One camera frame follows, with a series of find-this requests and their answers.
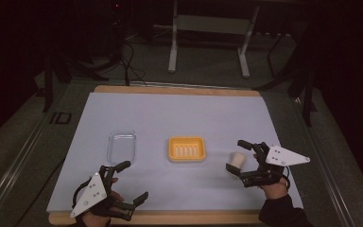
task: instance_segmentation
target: robotic hand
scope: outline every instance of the robotic hand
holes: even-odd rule
[[[148,192],[145,192],[135,200],[133,204],[118,201],[111,196],[112,177],[114,172],[121,172],[130,167],[130,162],[126,161],[117,166],[102,166],[90,180],[80,185],[73,196],[73,211],[71,218],[82,221],[80,217],[87,211],[91,211],[96,216],[121,218],[131,220],[131,216],[136,207],[143,204],[148,198]],[[78,202],[76,202],[78,192],[86,187]]]
[[[253,149],[257,155],[258,168],[255,171],[241,173],[240,168],[226,164],[226,169],[239,177],[245,187],[271,185],[278,183],[281,178],[285,178],[288,189],[290,187],[290,180],[288,176],[283,174],[285,167],[310,161],[309,158],[284,148],[276,146],[269,148],[264,142],[261,144],[251,144],[247,141],[239,140],[237,145],[248,150]]]

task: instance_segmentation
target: human hand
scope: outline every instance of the human hand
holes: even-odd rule
[[[112,178],[112,182],[116,183],[118,181],[118,178]],[[115,198],[117,201],[124,201],[125,199],[119,195],[119,193],[112,191],[111,196]],[[111,207],[111,211],[119,211],[116,207]],[[102,216],[96,216],[92,212],[87,212],[83,215],[82,221],[87,227],[105,227],[108,221],[110,221],[110,217],[102,217]]]
[[[259,186],[261,189],[264,190],[265,196],[268,200],[276,200],[281,197],[287,195],[287,181],[285,178],[281,178],[278,183],[274,183],[271,185],[261,185]]]

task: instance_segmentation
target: white bracket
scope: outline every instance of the white bracket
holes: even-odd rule
[[[101,176],[99,176],[99,173],[96,173],[85,187],[78,203],[70,213],[70,218],[74,218],[82,214],[84,211],[90,209],[100,201],[103,201],[105,198],[107,198],[107,194],[104,184],[101,180]]]
[[[309,163],[311,160],[308,157],[302,156],[296,152],[281,148],[279,146],[272,146],[266,159],[268,164],[276,166],[293,166],[298,164]]]

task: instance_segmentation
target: yellow tray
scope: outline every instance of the yellow tray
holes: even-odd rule
[[[204,140],[198,136],[169,139],[169,159],[173,162],[200,162],[205,159]]]

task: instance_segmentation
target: white cylinder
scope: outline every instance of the white cylinder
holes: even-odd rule
[[[246,155],[244,153],[233,152],[229,164],[241,169],[241,166],[243,166],[245,162],[246,162]]]

